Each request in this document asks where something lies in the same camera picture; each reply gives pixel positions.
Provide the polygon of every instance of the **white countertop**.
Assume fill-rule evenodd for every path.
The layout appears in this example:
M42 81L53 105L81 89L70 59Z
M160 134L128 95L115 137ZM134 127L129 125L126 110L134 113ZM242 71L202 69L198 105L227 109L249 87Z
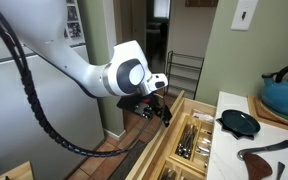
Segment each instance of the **white countertop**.
M246 97L220 92L216 119L227 109L235 109L249 114ZM247 180L248 173L244 161L237 158L237 152L241 149L262 147L279 143L288 139L288 131L260 122L261 130L255 135L254 140L241 138L235 139L230 133L222 131L222 126L214 122L213 142L207 173L208 180ZM265 180L276 179L278 161L285 164L285 170L281 180L288 179L288 148L258 153L272 167L273 174Z

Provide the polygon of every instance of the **window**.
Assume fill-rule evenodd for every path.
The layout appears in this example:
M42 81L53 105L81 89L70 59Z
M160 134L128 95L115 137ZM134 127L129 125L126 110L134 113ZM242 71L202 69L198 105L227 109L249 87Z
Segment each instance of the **window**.
M154 17L169 18L170 0L154 0Z

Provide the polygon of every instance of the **wooden drawer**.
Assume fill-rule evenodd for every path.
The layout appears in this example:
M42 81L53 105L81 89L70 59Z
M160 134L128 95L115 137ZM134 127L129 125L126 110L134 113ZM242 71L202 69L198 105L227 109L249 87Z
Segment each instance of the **wooden drawer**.
M177 179L205 179L207 174L208 158L195 152L203 138L212 141L213 124L192 117L194 110L202 111L215 116L216 108L184 98L182 91L170 108L173 117L168 128L161 127L154 139L147 145L142 155L134 165L127 179L159 179L163 176L165 169L172 169L177 174ZM185 159L176 153L178 144L186 125L194 125L196 135L194 145L189 159Z

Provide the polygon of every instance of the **baseboard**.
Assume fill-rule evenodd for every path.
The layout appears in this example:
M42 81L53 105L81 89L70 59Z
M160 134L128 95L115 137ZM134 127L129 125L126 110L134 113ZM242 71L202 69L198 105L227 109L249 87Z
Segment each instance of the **baseboard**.
M109 130L104 129L104 133L105 133L106 135L110 136L111 138L113 138L113 139L115 139L115 140L117 140L117 141L120 141L120 140L122 140L123 137L125 136L126 131L124 130L120 135L117 135L117 134L112 133L112 132L109 131Z

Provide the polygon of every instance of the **metal rack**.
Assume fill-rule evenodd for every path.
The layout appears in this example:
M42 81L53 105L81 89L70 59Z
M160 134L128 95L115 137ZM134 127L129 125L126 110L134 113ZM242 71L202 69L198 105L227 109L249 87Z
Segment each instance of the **metal rack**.
M186 98L195 99L204 58L168 52L165 74L169 85L164 94L178 95L185 90Z

